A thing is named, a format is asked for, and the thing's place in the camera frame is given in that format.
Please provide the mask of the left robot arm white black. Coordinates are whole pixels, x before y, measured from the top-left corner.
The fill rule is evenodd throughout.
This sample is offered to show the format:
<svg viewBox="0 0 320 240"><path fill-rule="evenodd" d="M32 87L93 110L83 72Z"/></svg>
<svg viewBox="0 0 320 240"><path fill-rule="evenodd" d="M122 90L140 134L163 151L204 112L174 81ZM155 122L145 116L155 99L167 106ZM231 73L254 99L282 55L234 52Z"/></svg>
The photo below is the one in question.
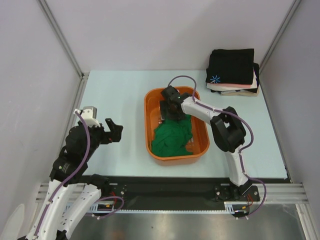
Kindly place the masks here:
<svg viewBox="0 0 320 240"><path fill-rule="evenodd" d="M100 201L119 204L113 206L107 216L113 215L125 204L122 197L113 194L107 177L93 174L74 203L67 207L88 168L90 157L100 145L120 142L123 131L123 126L115 124L110 118L105 120L109 131L105 131L102 124L92 117L79 119L78 125L69 130L65 146L53 163L44 203L31 229L22 237L24 240L68 240L93 204Z"/></svg>

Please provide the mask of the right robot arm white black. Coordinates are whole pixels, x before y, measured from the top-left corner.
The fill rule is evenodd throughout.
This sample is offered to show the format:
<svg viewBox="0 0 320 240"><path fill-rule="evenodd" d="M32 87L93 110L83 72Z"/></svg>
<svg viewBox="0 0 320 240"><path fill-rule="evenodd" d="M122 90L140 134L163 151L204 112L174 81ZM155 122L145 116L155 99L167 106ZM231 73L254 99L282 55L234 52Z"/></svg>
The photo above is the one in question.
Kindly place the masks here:
<svg viewBox="0 0 320 240"><path fill-rule="evenodd" d="M246 130L244 121L233 107L217 108L197 99L194 94L180 93L169 85L160 94L160 110L170 120L182 120L187 115L193 116L211 126L213 139L217 147L225 152L229 169L231 196L242 201L249 194L252 185L245 170L242 151L245 149Z"/></svg>

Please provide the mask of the green t shirt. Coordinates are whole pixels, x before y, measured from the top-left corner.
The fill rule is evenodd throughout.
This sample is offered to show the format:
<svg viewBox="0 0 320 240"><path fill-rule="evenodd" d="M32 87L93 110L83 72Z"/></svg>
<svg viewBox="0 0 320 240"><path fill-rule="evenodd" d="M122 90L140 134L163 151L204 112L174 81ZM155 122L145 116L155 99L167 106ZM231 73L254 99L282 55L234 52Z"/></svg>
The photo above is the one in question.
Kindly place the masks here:
<svg viewBox="0 0 320 240"><path fill-rule="evenodd" d="M165 120L154 130L151 152L162 158L189 156L187 144L192 139L191 116L185 120Z"/></svg>

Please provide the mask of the orange plastic basket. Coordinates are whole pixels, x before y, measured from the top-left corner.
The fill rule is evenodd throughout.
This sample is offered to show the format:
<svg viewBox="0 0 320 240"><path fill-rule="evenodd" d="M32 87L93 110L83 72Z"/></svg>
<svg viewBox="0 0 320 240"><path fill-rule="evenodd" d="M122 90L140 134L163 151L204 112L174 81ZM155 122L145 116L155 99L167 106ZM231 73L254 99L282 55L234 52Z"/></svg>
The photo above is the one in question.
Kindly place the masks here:
<svg viewBox="0 0 320 240"><path fill-rule="evenodd" d="M169 114L161 110L163 90L152 89L144 97L146 149L159 165L193 164L210 146L206 123L191 115L170 120Z"/></svg>

